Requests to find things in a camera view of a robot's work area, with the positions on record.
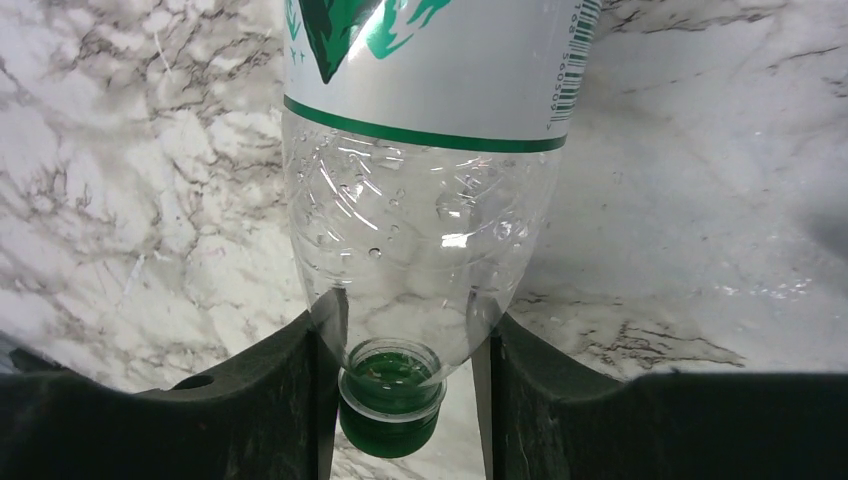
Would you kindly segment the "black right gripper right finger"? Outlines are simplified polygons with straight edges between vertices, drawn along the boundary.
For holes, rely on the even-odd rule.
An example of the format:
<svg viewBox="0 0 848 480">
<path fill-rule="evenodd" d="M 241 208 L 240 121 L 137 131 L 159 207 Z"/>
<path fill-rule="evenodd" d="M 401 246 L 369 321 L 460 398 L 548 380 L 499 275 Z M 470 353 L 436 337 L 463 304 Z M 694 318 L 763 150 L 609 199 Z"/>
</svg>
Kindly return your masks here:
<svg viewBox="0 0 848 480">
<path fill-rule="evenodd" d="M 471 358 L 490 479 L 843 479 L 847 378 L 620 382 L 503 317 Z"/>
</svg>

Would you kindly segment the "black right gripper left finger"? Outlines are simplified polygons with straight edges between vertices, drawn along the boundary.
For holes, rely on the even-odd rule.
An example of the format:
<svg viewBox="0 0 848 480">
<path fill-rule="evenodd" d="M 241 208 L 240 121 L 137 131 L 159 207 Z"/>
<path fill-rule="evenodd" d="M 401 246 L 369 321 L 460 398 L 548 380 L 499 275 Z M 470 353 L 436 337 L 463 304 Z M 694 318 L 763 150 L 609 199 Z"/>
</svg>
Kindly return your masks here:
<svg viewBox="0 0 848 480">
<path fill-rule="evenodd" d="M 294 321 L 174 387 L 126 393 L 1 340 L 5 479 L 327 479 L 345 321 L 334 288 Z"/>
</svg>

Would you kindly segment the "clear bottle green white label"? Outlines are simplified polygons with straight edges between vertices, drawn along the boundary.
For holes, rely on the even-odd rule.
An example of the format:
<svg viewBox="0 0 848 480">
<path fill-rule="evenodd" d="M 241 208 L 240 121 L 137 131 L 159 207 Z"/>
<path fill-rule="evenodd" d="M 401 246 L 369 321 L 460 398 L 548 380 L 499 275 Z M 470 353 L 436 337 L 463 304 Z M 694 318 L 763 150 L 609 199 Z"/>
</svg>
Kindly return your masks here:
<svg viewBox="0 0 848 480">
<path fill-rule="evenodd" d="M 288 1 L 295 261 L 359 450 L 431 438 L 554 189 L 598 1 Z"/>
</svg>

